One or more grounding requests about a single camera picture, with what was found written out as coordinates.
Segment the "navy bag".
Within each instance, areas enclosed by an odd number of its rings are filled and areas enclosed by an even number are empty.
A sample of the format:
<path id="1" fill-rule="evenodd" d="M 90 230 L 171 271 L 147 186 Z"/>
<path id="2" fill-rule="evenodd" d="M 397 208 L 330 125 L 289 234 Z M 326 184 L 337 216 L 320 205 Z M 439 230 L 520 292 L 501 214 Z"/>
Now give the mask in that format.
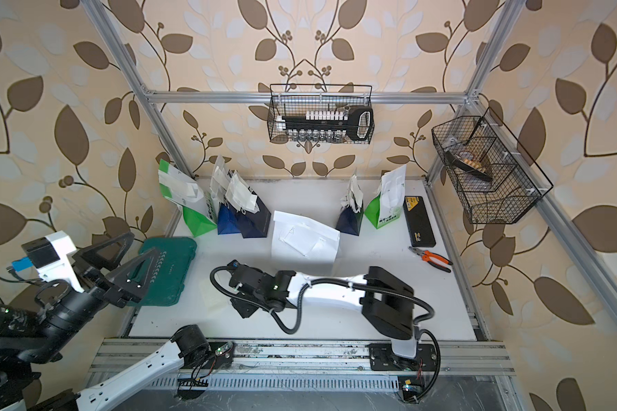
<path id="1" fill-rule="evenodd" d="M 363 208 L 355 214 L 351 209 L 340 210 L 335 229 L 343 234 L 359 236 L 363 222 Z"/>
<path id="2" fill-rule="evenodd" d="M 236 171 L 230 172 L 226 202 L 235 215 L 236 226 L 244 239 L 267 237 L 272 213 Z"/>

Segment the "blue white Cheerful bag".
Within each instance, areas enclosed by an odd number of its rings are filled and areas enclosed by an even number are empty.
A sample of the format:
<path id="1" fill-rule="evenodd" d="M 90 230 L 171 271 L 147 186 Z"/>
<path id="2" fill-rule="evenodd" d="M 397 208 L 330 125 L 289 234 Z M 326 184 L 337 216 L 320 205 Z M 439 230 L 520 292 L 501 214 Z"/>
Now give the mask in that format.
<path id="1" fill-rule="evenodd" d="M 219 235 L 240 234 L 236 214 L 228 207 L 226 191 L 231 177 L 226 168 L 225 159 L 219 155 L 214 163 L 211 176 L 210 190 L 211 199 L 217 214 L 217 231 Z"/>

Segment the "navy bag front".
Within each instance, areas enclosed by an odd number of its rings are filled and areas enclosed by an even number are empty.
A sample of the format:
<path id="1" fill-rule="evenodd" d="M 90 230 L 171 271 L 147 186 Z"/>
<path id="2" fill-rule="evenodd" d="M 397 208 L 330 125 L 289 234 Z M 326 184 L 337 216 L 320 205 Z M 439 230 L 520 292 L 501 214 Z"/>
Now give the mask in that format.
<path id="1" fill-rule="evenodd" d="M 244 239 L 267 237 L 272 213 L 236 171 L 230 172 L 226 202 L 235 215 L 236 226 Z"/>

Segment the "receipt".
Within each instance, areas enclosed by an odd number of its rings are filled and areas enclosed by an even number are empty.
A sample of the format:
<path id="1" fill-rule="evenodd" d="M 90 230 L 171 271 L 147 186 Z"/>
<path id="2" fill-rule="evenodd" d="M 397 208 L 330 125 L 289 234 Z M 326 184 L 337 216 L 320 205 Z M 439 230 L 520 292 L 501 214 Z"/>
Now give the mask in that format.
<path id="1" fill-rule="evenodd" d="M 361 212 L 363 208 L 363 190 L 358 183 L 358 176 L 354 174 L 348 183 L 346 194 L 341 199 L 341 208 L 351 209 L 355 214 Z"/>
<path id="2" fill-rule="evenodd" d="M 250 190 L 248 183 L 236 171 L 231 174 L 226 190 L 226 200 L 238 212 L 257 213 L 260 211 L 257 205 L 258 196 Z"/>

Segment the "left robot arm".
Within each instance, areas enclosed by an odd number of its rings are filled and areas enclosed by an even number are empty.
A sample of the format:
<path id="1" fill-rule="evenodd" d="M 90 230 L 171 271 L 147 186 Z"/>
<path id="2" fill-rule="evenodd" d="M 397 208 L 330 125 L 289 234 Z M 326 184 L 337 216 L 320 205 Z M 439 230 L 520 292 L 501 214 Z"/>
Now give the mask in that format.
<path id="1" fill-rule="evenodd" d="M 34 364 L 59 361 L 62 349 L 108 305 L 139 302 L 163 260 L 150 248 L 124 261 L 135 236 L 123 233 L 78 249 L 63 231 L 23 244 L 46 287 L 67 284 L 54 303 L 34 312 L 0 303 L 0 410 L 24 410 L 24 390 L 40 375 Z M 152 381 L 184 366 L 200 365 L 211 348 L 197 325 L 185 325 L 150 356 L 79 393 L 66 390 L 43 410 L 113 410 Z"/>

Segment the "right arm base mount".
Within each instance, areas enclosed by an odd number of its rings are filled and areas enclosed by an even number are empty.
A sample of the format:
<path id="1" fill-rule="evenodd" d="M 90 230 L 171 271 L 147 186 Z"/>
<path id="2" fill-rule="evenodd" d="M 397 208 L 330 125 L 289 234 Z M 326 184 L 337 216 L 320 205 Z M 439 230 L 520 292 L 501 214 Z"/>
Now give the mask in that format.
<path id="1" fill-rule="evenodd" d="M 414 377 L 399 377 L 399 395 L 406 403 L 420 403 L 435 386 L 440 374 L 441 352 L 438 342 L 418 344 L 416 354 L 411 359 L 394 354 L 391 344 L 370 344 L 368 358 L 374 372 L 415 373 Z"/>

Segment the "green white bag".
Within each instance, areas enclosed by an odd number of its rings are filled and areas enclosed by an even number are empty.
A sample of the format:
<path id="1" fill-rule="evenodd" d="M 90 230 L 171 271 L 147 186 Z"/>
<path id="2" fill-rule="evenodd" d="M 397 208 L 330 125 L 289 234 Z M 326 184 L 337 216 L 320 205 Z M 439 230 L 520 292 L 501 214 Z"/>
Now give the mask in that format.
<path id="1" fill-rule="evenodd" d="M 159 161 L 158 175 L 163 197 L 179 207 L 193 237 L 217 229 L 217 217 L 211 200 L 194 179 L 164 159 Z"/>
<path id="2" fill-rule="evenodd" d="M 397 220 L 403 209 L 406 194 L 406 166 L 389 171 L 382 176 L 377 195 L 365 209 L 365 217 L 375 229 Z"/>

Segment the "large white paper bag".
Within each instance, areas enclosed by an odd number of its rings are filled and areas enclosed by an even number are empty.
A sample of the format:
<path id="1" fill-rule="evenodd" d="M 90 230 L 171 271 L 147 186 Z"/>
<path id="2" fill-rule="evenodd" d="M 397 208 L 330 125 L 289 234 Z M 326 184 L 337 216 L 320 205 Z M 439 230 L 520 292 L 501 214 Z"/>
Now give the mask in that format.
<path id="1" fill-rule="evenodd" d="M 340 232 L 314 219 L 274 212 L 271 257 L 279 270 L 331 275 L 339 251 Z"/>

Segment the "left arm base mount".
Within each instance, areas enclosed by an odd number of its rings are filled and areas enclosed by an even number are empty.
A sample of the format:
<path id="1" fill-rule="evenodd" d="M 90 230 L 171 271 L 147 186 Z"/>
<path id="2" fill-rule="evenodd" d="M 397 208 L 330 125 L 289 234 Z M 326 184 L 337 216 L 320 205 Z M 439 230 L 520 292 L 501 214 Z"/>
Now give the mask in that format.
<path id="1" fill-rule="evenodd" d="M 183 369 L 190 369 L 190 376 L 178 379 L 176 399 L 194 400 L 203 395 L 209 387 L 209 377 L 222 366 L 231 366 L 234 342 L 210 344 L 198 325 L 185 325 L 171 338 L 180 348 Z"/>

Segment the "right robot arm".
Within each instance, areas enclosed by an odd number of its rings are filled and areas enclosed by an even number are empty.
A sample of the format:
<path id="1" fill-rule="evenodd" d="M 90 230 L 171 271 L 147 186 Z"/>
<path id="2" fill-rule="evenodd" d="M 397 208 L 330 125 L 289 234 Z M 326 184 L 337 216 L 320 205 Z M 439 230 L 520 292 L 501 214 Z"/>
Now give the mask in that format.
<path id="1" fill-rule="evenodd" d="M 233 260 L 226 266 L 231 275 L 231 305 L 246 319 L 258 310 L 271 315 L 287 335 L 298 332 L 306 306 L 349 309 L 360 313 L 377 332 L 391 341 L 400 358 L 418 355 L 413 323 L 414 292 L 381 269 L 372 267 L 355 277 L 317 277 L 280 271 L 274 275 Z"/>

